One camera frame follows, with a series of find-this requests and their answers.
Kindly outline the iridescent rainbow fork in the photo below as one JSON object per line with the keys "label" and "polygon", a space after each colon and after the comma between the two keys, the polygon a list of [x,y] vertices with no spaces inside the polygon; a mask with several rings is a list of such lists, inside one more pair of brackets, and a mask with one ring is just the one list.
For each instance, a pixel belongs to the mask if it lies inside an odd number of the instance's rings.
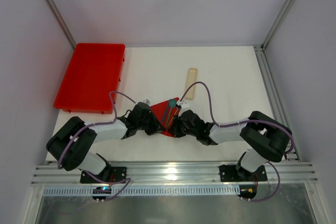
{"label": "iridescent rainbow fork", "polygon": [[177,109],[175,110],[174,114],[172,115],[172,117],[170,118],[169,122],[168,122],[167,125],[166,125],[167,129],[168,129],[168,128],[170,127],[170,125],[173,123],[173,120],[174,120],[174,118],[178,115],[179,111],[180,111],[180,108],[177,108]]}

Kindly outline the teal spoon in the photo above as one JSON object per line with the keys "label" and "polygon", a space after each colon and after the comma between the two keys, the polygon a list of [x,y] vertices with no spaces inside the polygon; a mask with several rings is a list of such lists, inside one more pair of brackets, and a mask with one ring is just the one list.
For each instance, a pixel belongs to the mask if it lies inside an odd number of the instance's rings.
{"label": "teal spoon", "polygon": [[169,102],[168,102],[169,107],[171,107],[171,108],[176,107],[176,103],[177,103],[177,101],[175,99],[169,99]]}

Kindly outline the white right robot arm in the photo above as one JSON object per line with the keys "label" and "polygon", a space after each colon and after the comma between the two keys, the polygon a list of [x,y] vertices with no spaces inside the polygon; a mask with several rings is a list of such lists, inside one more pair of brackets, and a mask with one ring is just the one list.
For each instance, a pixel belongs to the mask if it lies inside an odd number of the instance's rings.
{"label": "white right robot arm", "polygon": [[190,135],[206,146],[244,140],[250,150],[244,152],[235,166],[237,176],[248,181],[257,169],[271,161],[279,163],[292,143],[292,131],[260,111],[243,121],[227,125],[203,121],[192,110],[173,118],[167,131],[175,138]]}

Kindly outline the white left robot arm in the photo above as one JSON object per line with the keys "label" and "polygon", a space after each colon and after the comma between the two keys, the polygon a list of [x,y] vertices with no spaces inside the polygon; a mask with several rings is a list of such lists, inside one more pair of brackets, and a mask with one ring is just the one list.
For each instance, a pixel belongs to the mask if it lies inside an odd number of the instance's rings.
{"label": "white left robot arm", "polygon": [[124,140],[137,131],[153,135],[165,131],[151,107],[138,102],[126,115],[113,121],[85,123],[80,117],[71,117],[47,142],[47,151],[57,160],[58,169],[79,169],[84,174],[83,183],[116,184],[113,168],[100,154],[90,152],[94,143],[107,140]]}

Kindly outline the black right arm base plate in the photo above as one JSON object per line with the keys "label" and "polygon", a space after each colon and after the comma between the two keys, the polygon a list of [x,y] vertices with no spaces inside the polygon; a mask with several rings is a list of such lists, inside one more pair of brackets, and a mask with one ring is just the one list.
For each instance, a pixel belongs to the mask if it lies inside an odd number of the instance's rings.
{"label": "black right arm base plate", "polygon": [[219,166],[221,182],[266,182],[268,180],[265,166],[261,165],[255,172],[248,172],[236,165]]}

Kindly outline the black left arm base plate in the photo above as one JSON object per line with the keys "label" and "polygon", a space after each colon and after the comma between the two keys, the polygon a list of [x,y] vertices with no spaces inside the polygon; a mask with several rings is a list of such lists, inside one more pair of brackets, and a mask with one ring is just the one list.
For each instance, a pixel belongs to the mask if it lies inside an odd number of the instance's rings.
{"label": "black left arm base plate", "polygon": [[125,183],[127,178],[127,168],[125,166],[107,166],[98,175],[88,173],[87,171],[81,172],[81,184],[108,184],[108,183]]}

